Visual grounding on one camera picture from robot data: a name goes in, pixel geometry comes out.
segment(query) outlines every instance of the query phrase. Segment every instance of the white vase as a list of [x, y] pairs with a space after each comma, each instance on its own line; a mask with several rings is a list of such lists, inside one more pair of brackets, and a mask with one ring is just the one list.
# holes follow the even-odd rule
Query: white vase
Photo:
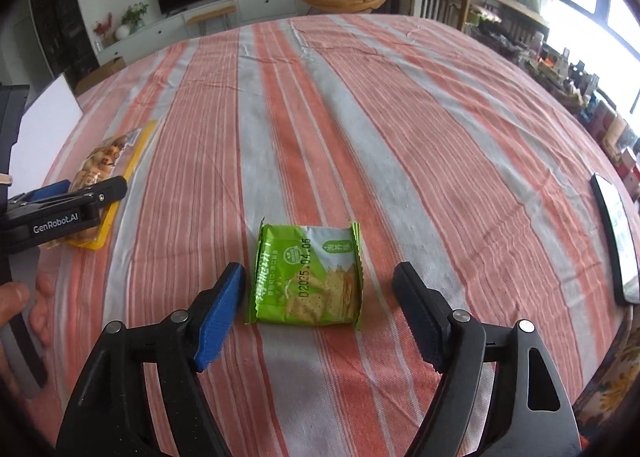
[[131, 29], [126, 24], [123, 24], [116, 29], [117, 40], [124, 40], [127, 36], [129, 36], [129, 34], [131, 34]]

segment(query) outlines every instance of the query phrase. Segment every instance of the silver screw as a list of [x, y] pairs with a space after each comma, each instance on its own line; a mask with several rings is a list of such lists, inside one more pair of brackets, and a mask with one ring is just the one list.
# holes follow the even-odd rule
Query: silver screw
[[453, 311], [453, 319], [456, 322], [466, 323], [471, 319], [471, 315], [463, 309], [456, 309]]
[[529, 320], [520, 320], [518, 322], [518, 327], [525, 332], [533, 332], [536, 330], [536, 326], [533, 325]]
[[122, 329], [122, 323], [120, 323], [118, 320], [107, 323], [107, 332], [109, 334], [115, 334], [120, 329]]
[[189, 317], [189, 313], [183, 309], [174, 311], [171, 315], [171, 321], [174, 323], [182, 323]]

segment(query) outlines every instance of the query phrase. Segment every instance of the green plant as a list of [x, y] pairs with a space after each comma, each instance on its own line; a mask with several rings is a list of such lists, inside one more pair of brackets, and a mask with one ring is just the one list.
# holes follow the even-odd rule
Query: green plant
[[129, 5], [122, 17], [122, 24], [133, 27], [137, 26], [142, 21], [142, 17], [146, 14], [148, 9], [149, 4], [143, 4], [142, 2]]

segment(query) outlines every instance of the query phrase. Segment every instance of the yellow snack package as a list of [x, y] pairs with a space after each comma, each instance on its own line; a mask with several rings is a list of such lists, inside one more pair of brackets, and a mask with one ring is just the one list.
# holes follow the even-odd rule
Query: yellow snack package
[[362, 308], [360, 226], [263, 224], [258, 238], [249, 323], [355, 323]]
[[[94, 148], [82, 163], [80, 171], [71, 183], [69, 192], [91, 186], [105, 179], [122, 175], [127, 181], [140, 161], [149, 139], [156, 129], [156, 120], [119, 136], [110, 137]], [[113, 202], [102, 211], [99, 226], [79, 231], [65, 239], [73, 246], [100, 249], [104, 246], [120, 202]]]

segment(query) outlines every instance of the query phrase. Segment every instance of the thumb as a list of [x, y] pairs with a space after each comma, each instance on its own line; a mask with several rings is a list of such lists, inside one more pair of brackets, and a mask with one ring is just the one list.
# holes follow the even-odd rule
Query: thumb
[[9, 323], [29, 301], [29, 288], [18, 282], [0, 285], [0, 327]]

